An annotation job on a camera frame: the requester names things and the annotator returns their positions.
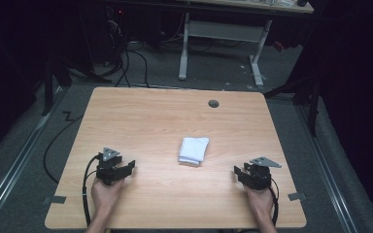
white cloth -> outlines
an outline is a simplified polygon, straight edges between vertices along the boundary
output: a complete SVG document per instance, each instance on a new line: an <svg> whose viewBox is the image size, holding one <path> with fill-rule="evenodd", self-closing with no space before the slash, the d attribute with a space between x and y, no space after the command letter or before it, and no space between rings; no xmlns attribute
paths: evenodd
<svg viewBox="0 0 373 233"><path fill-rule="evenodd" d="M209 141L209 138L184 138L179 161L199 165L204 160Z"/></svg>

cloth fold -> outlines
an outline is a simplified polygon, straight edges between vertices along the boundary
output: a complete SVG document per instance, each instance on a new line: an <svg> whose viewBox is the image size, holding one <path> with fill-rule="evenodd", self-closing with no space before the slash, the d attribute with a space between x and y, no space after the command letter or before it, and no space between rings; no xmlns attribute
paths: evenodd
<svg viewBox="0 0 373 233"><path fill-rule="evenodd" d="M179 161L199 165L204 160L209 141L209 138L184 138Z"/></svg>

